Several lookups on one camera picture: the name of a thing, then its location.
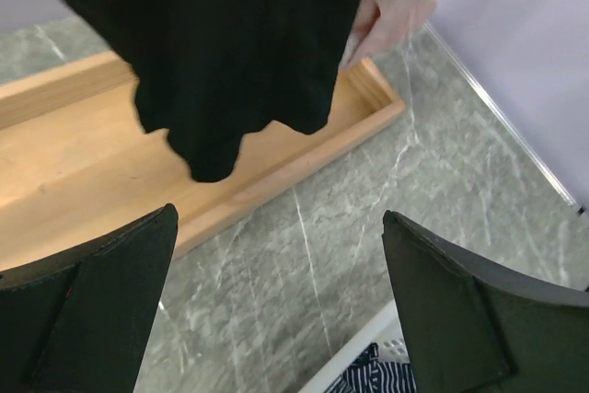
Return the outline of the black underwear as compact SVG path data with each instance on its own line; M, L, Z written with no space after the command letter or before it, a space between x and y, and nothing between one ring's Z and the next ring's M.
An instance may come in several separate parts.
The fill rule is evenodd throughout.
M133 69L134 104L197 182L229 177L242 139L327 121L360 0L64 0Z

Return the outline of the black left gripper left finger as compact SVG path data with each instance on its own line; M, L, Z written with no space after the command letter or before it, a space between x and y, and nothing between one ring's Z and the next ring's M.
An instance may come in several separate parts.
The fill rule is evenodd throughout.
M171 203L1 273L4 392L131 392L172 260Z

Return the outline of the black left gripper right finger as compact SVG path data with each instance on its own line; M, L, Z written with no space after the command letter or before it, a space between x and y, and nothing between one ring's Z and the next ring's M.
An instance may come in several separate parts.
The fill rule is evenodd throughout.
M387 270L420 392L585 392L588 294L388 211Z

